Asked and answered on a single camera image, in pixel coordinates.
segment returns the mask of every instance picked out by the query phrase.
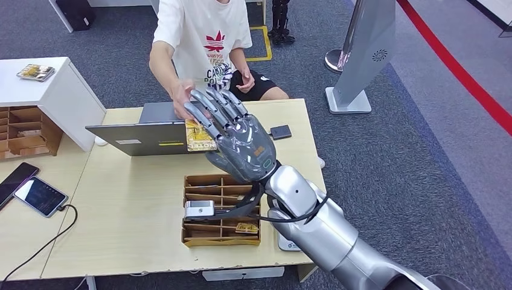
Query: black cable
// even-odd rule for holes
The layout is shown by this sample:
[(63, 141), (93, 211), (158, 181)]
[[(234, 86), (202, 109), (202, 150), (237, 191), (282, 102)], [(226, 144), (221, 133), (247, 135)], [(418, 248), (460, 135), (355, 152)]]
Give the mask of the black cable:
[(266, 222), (282, 222), (282, 223), (299, 222), (299, 221), (303, 221), (304, 219), (310, 218), (311, 216), (314, 216), (315, 214), (317, 214), (318, 211), (320, 210), (320, 208), (322, 208), (324, 206), (324, 204), (327, 202), (327, 200), (329, 200), (329, 197), (330, 197), (330, 195), (327, 193), (325, 195), (325, 198), (322, 200), (322, 202), (320, 202), (320, 204), (317, 205), (312, 211), (310, 211), (309, 213), (303, 214), (302, 216), (295, 217), (293, 219), (273, 219), (271, 217), (260, 216), (259, 214), (248, 214), (247, 216), (250, 218), (253, 218), (253, 219), (260, 219), (260, 220), (266, 221)]
[(77, 219), (78, 219), (78, 210), (76, 207), (74, 207), (73, 205), (71, 204), (66, 204), (62, 207), (58, 207), (57, 209), (59, 211), (63, 211), (66, 207), (71, 207), (74, 211), (75, 211), (75, 218), (73, 219), (73, 222), (65, 229), (63, 230), (61, 233), (59, 233), (58, 235), (56, 235), (53, 239), (51, 239), (48, 243), (46, 243), (46, 245), (44, 245), (41, 249), (39, 249), (39, 251), (37, 251), (35, 254), (32, 255), (32, 257), (28, 258), (28, 260), (24, 261), (21, 265), (19, 265), (18, 267), (16, 267), (14, 270), (11, 271), (11, 273), (7, 274), (7, 276), (5, 276), (5, 278), (3, 279), (3, 281), (1, 282), (0, 284), (0, 290), (2, 289), (3, 285), (6, 283), (7, 279), (14, 273), (16, 272), (19, 268), (25, 266), (28, 262), (30, 262), (30, 260), (32, 260), (33, 258), (35, 258), (39, 253), (41, 253), (42, 250), (44, 250), (44, 248), (46, 248), (49, 244), (51, 244), (51, 242), (53, 242), (54, 240), (56, 240), (58, 237), (62, 236), (65, 232), (67, 232), (76, 222), (77, 222)]

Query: cardboard compartment box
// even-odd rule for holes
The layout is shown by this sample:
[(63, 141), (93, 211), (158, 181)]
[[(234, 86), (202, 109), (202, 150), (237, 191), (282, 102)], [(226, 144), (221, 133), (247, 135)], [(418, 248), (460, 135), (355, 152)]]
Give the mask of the cardboard compartment box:
[[(185, 176), (183, 206), (187, 201), (214, 201), (215, 209), (229, 209), (251, 191), (252, 185), (241, 184), (230, 175)], [(252, 213), (261, 214), (258, 205)], [(258, 233), (241, 233), (239, 223), (255, 225)], [(237, 217), (218, 221), (183, 220), (182, 242), (187, 247), (259, 245), (260, 221), (251, 217)]]
[(37, 106), (0, 108), (0, 159), (57, 155), (62, 130)]

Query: robotic finger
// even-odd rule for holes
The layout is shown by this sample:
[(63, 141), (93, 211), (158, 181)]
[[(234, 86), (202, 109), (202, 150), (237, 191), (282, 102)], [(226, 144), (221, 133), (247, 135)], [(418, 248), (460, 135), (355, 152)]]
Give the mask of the robotic finger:
[(242, 117), (249, 113), (245, 106), (242, 104), (242, 101), (240, 101), (232, 92), (228, 91), (227, 89), (223, 89), (220, 91), (220, 93), (238, 110)]
[(220, 105), (220, 107), (227, 113), (232, 121), (241, 117), (238, 115), (238, 113), (236, 113), (231, 104), (215, 89), (206, 88), (206, 93)]
[(190, 95), (192, 98), (195, 98), (199, 103), (201, 103), (208, 112), (215, 118), (215, 120), (221, 125), (221, 127), (226, 128), (230, 125), (232, 125), (228, 119), (224, 116), (224, 114), (215, 107), (215, 105), (201, 92), (193, 89), (190, 92)]
[(188, 101), (184, 104), (184, 107), (192, 116), (194, 116), (194, 118), (196, 118), (197, 122), (199, 122), (199, 124), (205, 128), (206, 132), (213, 140), (222, 137), (222, 134), (215, 127), (215, 125), (213, 125), (213, 123), (205, 116), (205, 114), (203, 114), (203, 112), (201, 112), (201, 110), (199, 110), (196, 106), (192, 105), (192, 103)]

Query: red line on floor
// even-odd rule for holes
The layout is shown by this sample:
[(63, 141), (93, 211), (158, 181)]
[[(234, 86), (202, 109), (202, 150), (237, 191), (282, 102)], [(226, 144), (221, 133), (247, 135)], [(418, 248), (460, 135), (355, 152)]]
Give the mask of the red line on floor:
[(436, 35), (430, 30), (425, 21), (412, 8), (408, 0), (397, 0), (403, 11), (412, 21), (426, 42), (434, 50), (452, 74), (461, 82), (468, 92), (484, 107), (493, 119), (512, 136), (512, 115), (478, 83), (476, 80), (457, 62), (448, 49), (441, 43)]

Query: silver robotic arm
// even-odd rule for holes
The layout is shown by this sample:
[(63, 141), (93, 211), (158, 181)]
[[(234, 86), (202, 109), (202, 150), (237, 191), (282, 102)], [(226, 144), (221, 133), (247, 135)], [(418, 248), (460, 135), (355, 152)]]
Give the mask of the silver robotic arm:
[(275, 146), (258, 119), (229, 91), (192, 91), (210, 121), (191, 103), (185, 108), (216, 141), (206, 157), (240, 181), (264, 186), (272, 225), (348, 290), (439, 290), (427, 278), (381, 255), (358, 237), (343, 210), (291, 166), (276, 160)]

